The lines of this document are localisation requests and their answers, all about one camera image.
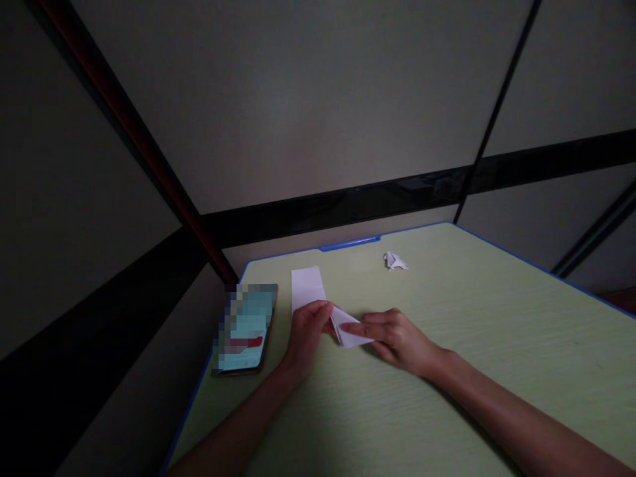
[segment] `forearm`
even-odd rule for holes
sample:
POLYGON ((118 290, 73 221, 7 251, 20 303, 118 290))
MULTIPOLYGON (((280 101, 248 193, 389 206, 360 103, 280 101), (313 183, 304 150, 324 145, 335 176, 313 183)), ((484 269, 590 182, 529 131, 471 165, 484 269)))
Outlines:
POLYGON ((276 412, 299 384, 281 363, 240 406, 170 469, 170 476, 239 476, 276 412))
POLYGON ((456 353, 445 350, 430 379, 465 408, 528 475, 634 475, 456 353))

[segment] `table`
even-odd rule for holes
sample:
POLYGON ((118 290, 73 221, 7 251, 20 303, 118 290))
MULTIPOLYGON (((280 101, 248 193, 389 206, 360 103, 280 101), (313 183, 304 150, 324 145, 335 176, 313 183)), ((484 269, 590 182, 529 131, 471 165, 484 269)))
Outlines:
MULTIPOLYGON (((318 265, 327 298, 355 317, 400 308, 441 346, 636 467, 636 322, 618 309, 450 223, 250 262, 244 284, 280 294, 260 375, 210 376, 168 460, 221 422, 279 363, 291 270, 318 265), (398 254, 410 270, 387 271, 398 254)), ((427 382, 363 348, 321 340, 309 379, 252 457, 251 475, 510 475, 470 420, 427 382)))

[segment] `blue table edge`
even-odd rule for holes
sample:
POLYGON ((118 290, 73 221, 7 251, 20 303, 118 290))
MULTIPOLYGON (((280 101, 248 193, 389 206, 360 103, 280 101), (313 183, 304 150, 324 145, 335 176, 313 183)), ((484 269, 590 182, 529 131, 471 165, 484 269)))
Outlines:
MULTIPOLYGON (((258 262, 260 260, 267 260, 269 258, 274 258, 274 257, 277 257, 277 256, 284 256, 284 255, 291 255, 291 254, 296 254, 296 253, 300 253, 300 252, 306 252, 308 250, 320 250, 321 252, 330 252, 332 250, 340 250, 341 248, 348 248, 348 247, 363 245, 363 244, 367 244, 367 243, 371 243, 371 242, 379 242, 379 241, 381 241, 382 237, 385 236, 385 235, 392 235, 392 234, 406 232, 406 231, 415 230, 415 229, 423 229, 424 227, 432 227, 434 225, 440 225, 440 224, 453 225, 453 226, 457 227, 458 229, 461 229, 464 232, 467 232, 467 233, 471 234, 472 236, 477 237, 478 239, 480 239, 480 240, 482 240, 482 241, 484 241, 484 242, 486 242, 488 244, 491 244, 492 246, 498 248, 499 250, 501 250, 501 251, 503 251, 503 252, 505 252, 505 253, 507 253, 509 255, 512 255, 513 257, 521 260, 522 262, 527 263, 528 265, 530 265, 530 266, 532 266, 532 267, 534 267, 534 268, 536 268, 536 269, 538 269, 538 270, 540 270, 540 271, 542 271, 542 272, 544 272, 544 273, 546 273, 546 274, 558 279, 559 281, 565 283, 566 285, 569 285, 569 286, 575 288, 576 290, 578 290, 578 291, 580 291, 582 293, 585 293, 587 296, 590 296, 590 297, 594 298, 595 300, 600 301, 601 303, 604 303, 605 305, 607 305, 607 306, 609 306, 611 308, 614 308, 617 311, 620 311, 622 314, 627 315, 628 317, 630 317, 632 319, 636 319, 636 315, 632 315, 631 313, 625 311, 624 309, 619 308, 618 306, 613 305, 612 303, 609 303, 609 302, 605 301, 604 299, 599 298, 596 295, 592 295, 590 292, 588 292, 586 290, 583 290, 582 288, 580 288, 580 287, 568 282, 564 278, 561 278, 560 276, 554 275, 552 272, 549 272, 548 270, 545 270, 544 268, 541 268, 540 266, 529 262, 528 260, 526 260, 526 259, 524 259, 524 258, 522 258, 522 257, 520 257, 520 256, 518 256, 518 255, 516 255, 516 254, 514 254, 514 253, 512 253, 512 252, 510 252, 508 250, 506 250, 505 248, 500 247, 499 245, 491 242, 490 240, 486 240, 484 237, 480 237, 476 233, 473 233, 473 232, 465 229, 464 227, 461 227, 460 225, 457 225, 457 224, 455 224, 453 222, 450 222, 450 221, 441 221, 441 222, 435 222, 435 223, 427 224, 427 225, 419 225, 418 227, 411 227, 409 229, 403 229, 403 230, 395 231, 395 232, 387 232, 387 233, 384 233, 384 234, 375 235, 373 237, 360 238, 360 239, 357 239, 357 240, 349 240, 347 242, 340 242, 340 243, 337 243, 337 244, 326 245, 326 246, 321 246, 321 247, 305 248, 303 250, 297 250, 295 252, 287 252, 287 253, 283 253, 283 254, 271 255, 271 256, 267 256, 267 257, 263 257, 263 258, 257 258, 255 260, 250 260, 249 262, 247 262, 247 264, 245 265, 245 268, 243 269, 243 273, 240 275, 239 283, 242 283, 243 277, 245 276, 245 272, 247 271, 247 268, 250 266, 250 263, 252 263, 252 262, 258 262)), ((190 396, 190 401, 189 401, 189 403, 187 405, 187 409, 185 410, 184 416, 182 417, 181 423, 179 424, 179 428, 178 428, 174 438, 172 439, 172 444, 170 445, 170 450, 168 451, 168 455, 166 457, 166 461, 164 462, 164 465, 163 465, 163 467, 162 467, 162 469, 161 469, 161 471, 159 473, 160 476, 164 475, 166 473, 166 471, 168 470, 168 465, 170 463, 170 459, 172 458, 172 455, 174 454, 174 449, 176 448, 177 442, 179 441, 179 438, 181 437, 181 432, 183 431, 184 426, 186 425, 186 420, 187 420, 188 415, 190 414, 190 409, 192 407, 192 403, 194 402, 194 398, 196 397, 197 393, 199 392, 199 387, 201 386, 201 382, 203 381, 203 378, 205 377, 205 371, 207 370, 207 367, 208 367, 208 365, 210 363, 210 359, 211 358, 212 358, 212 349, 210 349, 208 357, 205 360, 205 366, 203 367, 203 370, 201 371, 201 375, 199 376, 199 381, 197 382, 197 385, 194 388, 194 391, 193 391, 192 395, 190 396)))

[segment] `hand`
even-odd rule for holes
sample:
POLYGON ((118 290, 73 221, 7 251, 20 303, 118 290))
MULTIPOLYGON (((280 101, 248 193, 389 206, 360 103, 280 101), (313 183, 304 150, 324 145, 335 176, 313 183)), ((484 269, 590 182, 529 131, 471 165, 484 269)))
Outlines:
POLYGON ((281 365, 299 380, 304 380, 311 372, 320 335, 330 321, 332 311, 333 303, 317 300, 300 307, 291 317, 290 342, 281 365))
POLYGON ((447 350, 429 340, 399 309, 367 313, 361 321, 343 323, 341 329, 376 340, 371 346, 387 363, 422 378, 432 378, 439 370, 447 350))

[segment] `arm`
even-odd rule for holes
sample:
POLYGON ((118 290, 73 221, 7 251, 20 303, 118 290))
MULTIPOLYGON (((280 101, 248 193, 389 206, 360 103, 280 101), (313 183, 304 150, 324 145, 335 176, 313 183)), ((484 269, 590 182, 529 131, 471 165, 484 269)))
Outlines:
POLYGON ((346 323, 342 330, 376 339, 372 346, 383 360, 430 380, 452 396, 526 475, 636 475, 457 353, 433 343, 398 309, 369 313, 362 323, 346 323))
POLYGON ((314 301, 297 309, 285 357, 219 426, 171 467, 169 476, 239 476, 276 412, 308 377, 333 304, 314 301))

